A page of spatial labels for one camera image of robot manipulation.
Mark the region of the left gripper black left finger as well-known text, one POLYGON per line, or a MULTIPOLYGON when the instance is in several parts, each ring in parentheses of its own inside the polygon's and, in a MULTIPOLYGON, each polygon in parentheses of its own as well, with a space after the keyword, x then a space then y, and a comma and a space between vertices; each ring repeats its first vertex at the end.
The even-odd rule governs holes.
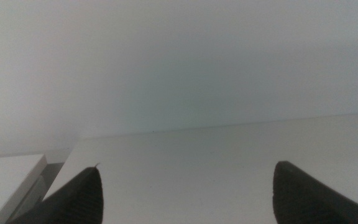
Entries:
POLYGON ((103 187, 97 167, 87 167, 42 203, 10 224, 102 224, 103 187))

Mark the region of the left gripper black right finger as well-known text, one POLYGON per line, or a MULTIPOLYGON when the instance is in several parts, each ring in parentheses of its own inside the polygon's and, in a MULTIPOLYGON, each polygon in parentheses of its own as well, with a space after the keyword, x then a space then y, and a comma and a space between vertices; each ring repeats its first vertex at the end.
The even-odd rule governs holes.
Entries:
POLYGON ((358 223, 358 203, 288 161, 275 166, 272 202, 277 223, 358 223))

